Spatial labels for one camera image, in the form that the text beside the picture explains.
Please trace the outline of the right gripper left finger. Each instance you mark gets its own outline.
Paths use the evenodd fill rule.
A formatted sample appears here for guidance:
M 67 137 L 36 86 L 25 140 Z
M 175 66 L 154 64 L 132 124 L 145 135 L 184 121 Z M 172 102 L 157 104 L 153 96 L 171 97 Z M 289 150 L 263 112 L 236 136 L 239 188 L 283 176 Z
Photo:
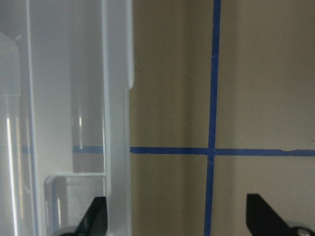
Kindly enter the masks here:
M 76 228 L 75 236 L 105 236 L 108 230 L 106 197 L 95 197 Z

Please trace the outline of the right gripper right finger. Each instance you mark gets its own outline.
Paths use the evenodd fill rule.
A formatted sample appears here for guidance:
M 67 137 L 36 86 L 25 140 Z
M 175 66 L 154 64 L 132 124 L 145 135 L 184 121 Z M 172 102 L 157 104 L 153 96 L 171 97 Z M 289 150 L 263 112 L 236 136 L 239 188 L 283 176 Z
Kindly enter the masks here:
M 247 194 L 247 228 L 252 236 L 291 236 L 291 228 L 259 194 Z

